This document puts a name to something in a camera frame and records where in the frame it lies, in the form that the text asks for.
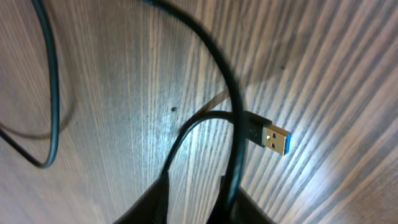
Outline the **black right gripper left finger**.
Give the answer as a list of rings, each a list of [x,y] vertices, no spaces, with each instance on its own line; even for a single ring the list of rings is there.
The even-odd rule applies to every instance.
[[[161,175],[139,200],[114,223],[166,224],[169,208],[169,174]]]

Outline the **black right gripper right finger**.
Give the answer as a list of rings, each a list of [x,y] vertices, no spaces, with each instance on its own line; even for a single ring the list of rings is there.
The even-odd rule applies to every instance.
[[[223,215],[223,207],[216,200],[207,223],[276,224],[265,214],[250,195],[240,187],[228,217]]]

